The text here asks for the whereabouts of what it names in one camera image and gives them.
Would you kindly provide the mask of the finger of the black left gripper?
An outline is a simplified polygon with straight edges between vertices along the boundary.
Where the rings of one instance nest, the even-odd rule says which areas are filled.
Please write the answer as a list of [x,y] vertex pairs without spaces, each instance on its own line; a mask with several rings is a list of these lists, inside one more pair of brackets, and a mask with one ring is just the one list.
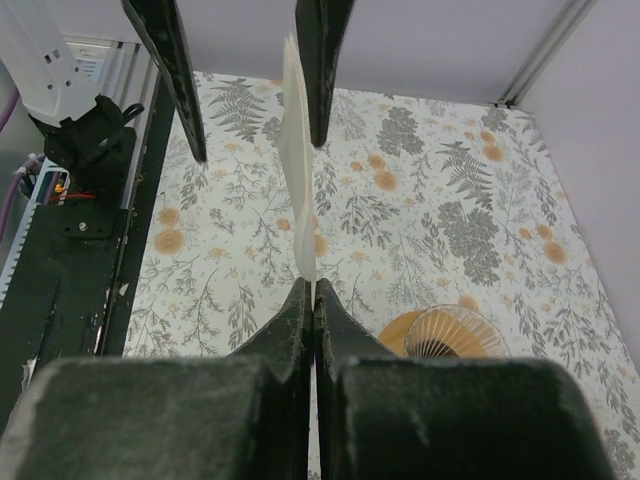
[[296,2],[296,32],[315,148],[327,140],[339,55],[354,4],[354,0]]
[[169,88],[194,160],[206,163],[204,123],[178,2],[123,0],[121,4]]

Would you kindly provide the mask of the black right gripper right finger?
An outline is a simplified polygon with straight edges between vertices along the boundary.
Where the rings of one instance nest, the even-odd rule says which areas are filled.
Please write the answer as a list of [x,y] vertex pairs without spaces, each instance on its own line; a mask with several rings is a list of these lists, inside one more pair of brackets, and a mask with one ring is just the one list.
[[541,359],[401,358],[316,287],[325,479],[611,479],[584,396]]

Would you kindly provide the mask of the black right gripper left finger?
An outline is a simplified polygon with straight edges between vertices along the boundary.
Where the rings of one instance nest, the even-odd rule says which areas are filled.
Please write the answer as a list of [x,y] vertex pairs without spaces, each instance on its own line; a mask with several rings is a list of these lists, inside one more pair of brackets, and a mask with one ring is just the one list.
[[303,479],[310,286],[225,357],[74,358],[41,371],[1,440],[5,479]]

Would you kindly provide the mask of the round wooden dripper base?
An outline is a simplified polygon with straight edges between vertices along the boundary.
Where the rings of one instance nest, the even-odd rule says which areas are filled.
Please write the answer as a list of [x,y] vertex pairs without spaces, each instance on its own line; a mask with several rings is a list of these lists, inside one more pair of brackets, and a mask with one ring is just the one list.
[[428,340],[426,313],[415,310],[400,315],[383,328],[379,342],[398,356],[424,357]]

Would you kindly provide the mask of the clear glass dripper cone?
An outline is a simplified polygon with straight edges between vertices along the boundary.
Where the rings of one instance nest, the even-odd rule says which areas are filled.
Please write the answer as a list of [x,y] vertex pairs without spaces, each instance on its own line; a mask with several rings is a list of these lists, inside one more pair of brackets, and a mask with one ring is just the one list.
[[501,358],[510,350],[497,328],[459,305],[438,305],[418,314],[403,343],[407,357]]

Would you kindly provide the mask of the white paper coffee filter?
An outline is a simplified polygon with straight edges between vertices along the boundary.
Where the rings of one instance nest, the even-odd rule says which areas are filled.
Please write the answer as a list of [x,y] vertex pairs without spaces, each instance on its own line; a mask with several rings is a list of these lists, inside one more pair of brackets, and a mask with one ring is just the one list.
[[312,202],[312,156],[308,100],[296,36],[288,34],[283,50],[283,117],[277,150],[294,213],[293,253],[299,275],[316,296],[315,227]]

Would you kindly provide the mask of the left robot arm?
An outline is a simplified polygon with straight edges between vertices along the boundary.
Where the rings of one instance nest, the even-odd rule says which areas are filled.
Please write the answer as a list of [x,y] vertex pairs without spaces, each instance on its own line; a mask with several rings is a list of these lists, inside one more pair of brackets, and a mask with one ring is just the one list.
[[[123,10],[169,87],[195,160],[207,160],[206,140],[189,47],[174,1],[125,1]],[[312,151],[327,138],[338,57],[353,4],[300,1],[296,31],[283,53],[284,114],[279,159],[293,204],[311,197]],[[121,109],[83,73],[40,1],[1,4],[1,61],[45,139],[44,152],[66,169],[75,187],[103,208],[117,208],[134,142],[129,122],[144,108]]]

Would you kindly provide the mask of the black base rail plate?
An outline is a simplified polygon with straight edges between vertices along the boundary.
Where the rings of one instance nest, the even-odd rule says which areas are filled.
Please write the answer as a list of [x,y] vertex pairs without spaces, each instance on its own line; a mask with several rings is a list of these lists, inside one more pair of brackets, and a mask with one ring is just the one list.
[[1,417],[62,357],[121,355],[174,118],[158,81],[129,204],[72,190],[35,209],[1,308]]

